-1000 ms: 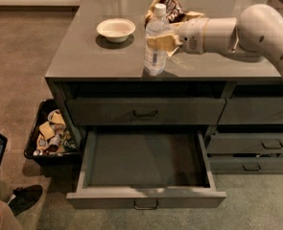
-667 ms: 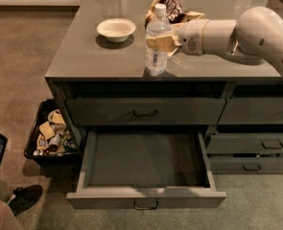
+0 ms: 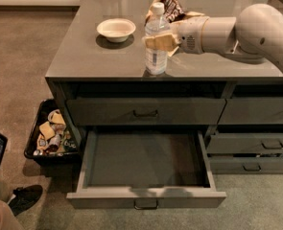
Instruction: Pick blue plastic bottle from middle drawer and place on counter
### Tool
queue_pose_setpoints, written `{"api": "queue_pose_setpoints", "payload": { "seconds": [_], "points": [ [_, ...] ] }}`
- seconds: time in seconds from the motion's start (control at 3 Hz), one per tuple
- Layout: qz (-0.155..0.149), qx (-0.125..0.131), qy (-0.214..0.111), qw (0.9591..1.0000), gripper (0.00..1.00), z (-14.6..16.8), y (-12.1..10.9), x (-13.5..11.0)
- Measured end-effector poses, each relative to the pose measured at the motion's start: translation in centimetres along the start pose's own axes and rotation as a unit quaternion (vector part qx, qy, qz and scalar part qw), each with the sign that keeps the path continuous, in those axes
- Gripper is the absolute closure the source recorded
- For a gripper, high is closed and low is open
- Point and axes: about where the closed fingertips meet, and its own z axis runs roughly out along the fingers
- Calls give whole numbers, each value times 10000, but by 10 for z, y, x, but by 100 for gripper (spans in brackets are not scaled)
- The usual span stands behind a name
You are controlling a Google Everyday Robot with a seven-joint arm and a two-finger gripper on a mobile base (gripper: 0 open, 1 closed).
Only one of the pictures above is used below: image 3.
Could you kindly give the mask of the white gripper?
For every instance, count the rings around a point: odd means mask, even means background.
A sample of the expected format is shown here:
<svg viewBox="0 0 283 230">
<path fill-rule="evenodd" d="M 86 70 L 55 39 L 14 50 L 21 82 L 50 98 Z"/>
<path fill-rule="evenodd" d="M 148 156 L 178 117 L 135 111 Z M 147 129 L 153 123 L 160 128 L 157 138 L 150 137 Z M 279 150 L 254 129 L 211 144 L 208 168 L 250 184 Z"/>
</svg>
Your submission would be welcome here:
<svg viewBox="0 0 283 230">
<path fill-rule="evenodd" d="M 171 24 L 173 33 L 146 35 L 143 37 L 145 46 L 152 50 L 171 52 L 179 43 L 179 48 L 189 54 L 202 54 L 201 33 L 207 16 L 196 16 L 189 19 L 180 20 Z"/>
</svg>

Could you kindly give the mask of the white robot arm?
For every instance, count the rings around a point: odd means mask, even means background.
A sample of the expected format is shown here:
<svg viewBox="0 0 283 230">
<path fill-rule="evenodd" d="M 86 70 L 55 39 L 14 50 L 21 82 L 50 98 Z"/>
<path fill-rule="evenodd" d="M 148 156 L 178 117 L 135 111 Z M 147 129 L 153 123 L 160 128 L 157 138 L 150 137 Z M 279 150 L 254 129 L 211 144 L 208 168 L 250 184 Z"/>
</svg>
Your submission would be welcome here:
<svg viewBox="0 0 283 230">
<path fill-rule="evenodd" d="M 165 31 L 143 37 L 145 47 L 187 54 L 218 54 L 235 61 L 267 59 L 283 74 L 283 14 L 267 4 L 254 4 L 236 17 L 193 16 Z"/>
</svg>

